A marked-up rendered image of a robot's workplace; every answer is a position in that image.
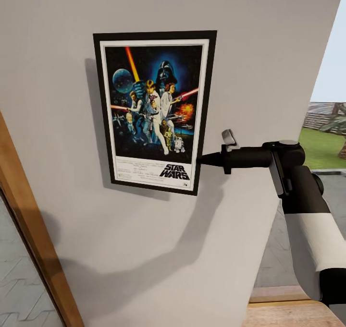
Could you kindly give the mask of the poster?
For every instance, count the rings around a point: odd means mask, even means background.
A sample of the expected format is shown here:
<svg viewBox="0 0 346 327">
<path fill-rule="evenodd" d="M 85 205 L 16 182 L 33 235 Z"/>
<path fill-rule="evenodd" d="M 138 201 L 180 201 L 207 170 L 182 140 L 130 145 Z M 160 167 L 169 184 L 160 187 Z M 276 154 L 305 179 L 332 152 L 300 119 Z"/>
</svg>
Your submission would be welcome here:
<svg viewBox="0 0 346 327">
<path fill-rule="evenodd" d="M 216 37 L 93 34 L 112 184 L 198 194 Z"/>
</svg>

